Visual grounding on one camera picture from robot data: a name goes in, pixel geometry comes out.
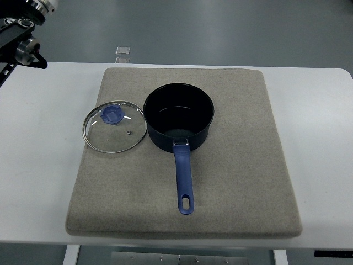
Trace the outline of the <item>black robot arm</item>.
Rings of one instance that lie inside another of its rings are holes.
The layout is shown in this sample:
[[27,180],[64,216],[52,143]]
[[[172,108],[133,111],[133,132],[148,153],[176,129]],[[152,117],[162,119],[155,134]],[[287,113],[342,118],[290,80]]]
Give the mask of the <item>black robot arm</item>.
[[1,84],[18,66],[46,69],[40,43],[33,37],[36,26],[58,8],[55,0],[1,1]]

